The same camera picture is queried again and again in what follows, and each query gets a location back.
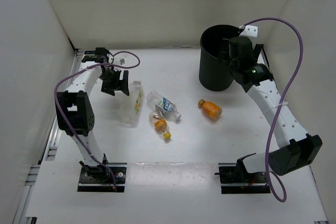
white floor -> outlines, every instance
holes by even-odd
[[[257,105],[233,83],[223,92],[198,80],[199,49],[133,50],[141,58],[130,81],[142,80],[145,94],[156,90],[177,105],[182,117],[169,123],[164,142],[150,126],[144,102],[136,128],[119,123],[124,94],[90,96],[94,134],[109,162],[128,162],[125,193],[76,191],[81,155],[62,134],[55,161],[43,162],[27,216],[37,223],[313,223],[326,220],[309,167],[282,177],[286,203],[267,195],[222,195],[218,163],[265,150],[269,125]],[[126,56],[127,65],[136,62]],[[223,109],[213,123],[197,107],[200,99]]]

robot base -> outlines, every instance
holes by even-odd
[[[77,191],[94,191],[105,193],[123,193],[125,191],[127,165],[109,164],[116,178],[117,189],[114,189],[112,178],[97,179],[88,175],[82,167],[79,175]]]
[[[237,164],[219,164],[222,194],[269,194],[265,173],[243,174],[237,171]]]

white wall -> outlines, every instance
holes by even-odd
[[[199,45],[217,24],[277,16],[286,0],[49,0],[78,48]],[[271,24],[261,25],[265,38]]]
[[[0,222],[12,223],[55,114],[52,92],[73,60],[47,0],[0,0]]]
[[[336,223],[336,0],[290,0],[281,17],[301,32],[305,47],[302,67],[287,101],[310,134],[323,146],[312,164],[318,190],[331,223]],[[276,25],[266,42],[271,68],[283,89],[298,60],[298,42],[284,25]]]

plastic bottle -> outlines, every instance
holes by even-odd
[[[163,135],[164,139],[169,139],[172,135],[169,132],[169,126],[165,119],[161,117],[159,111],[154,110],[149,114],[149,121],[155,127],[156,131]]]
[[[203,99],[198,102],[198,107],[210,118],[217,120],[222,114],[222,109],[212,102],[206,102]]]
[[[147,95],[147,103],[151,108],[160,111],[168,121],[176,121],[181,117],[176,105],[154,90]]]
[[[136,126],[139,120],[143,100],[141,81],[134,81],[129,85],[130,96],[123,99],[120,108],[121,122],[126,126]]]

black bin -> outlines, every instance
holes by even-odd
[[[206,29],[201,36],[201,61],[199,79],[212,91],[223,91],[233,82],[228,66],[228,41],[239,36],[239,28],[217,25]]]

